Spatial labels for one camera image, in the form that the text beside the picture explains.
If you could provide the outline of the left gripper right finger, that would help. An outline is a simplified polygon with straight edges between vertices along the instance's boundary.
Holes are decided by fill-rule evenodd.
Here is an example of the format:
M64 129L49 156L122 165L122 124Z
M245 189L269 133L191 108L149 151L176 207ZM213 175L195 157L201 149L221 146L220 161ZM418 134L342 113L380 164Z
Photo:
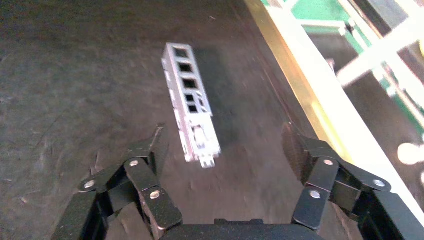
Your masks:
M357 223L365 240L421 240L424 228L391 185L345 160L325 141L282 126L286 159L303 185L292 223L318 232L327 203Z

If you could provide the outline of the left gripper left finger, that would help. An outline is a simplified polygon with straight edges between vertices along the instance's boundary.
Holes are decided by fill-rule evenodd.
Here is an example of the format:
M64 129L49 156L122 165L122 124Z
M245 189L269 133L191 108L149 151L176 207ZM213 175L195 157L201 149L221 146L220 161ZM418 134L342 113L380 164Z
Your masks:
M117 163L82 180L54 233L53 240L103 240L109 223L135 204L151 237L159 240L183 222L181 212L160 185L158 162L168 152L166 126L132 144Z

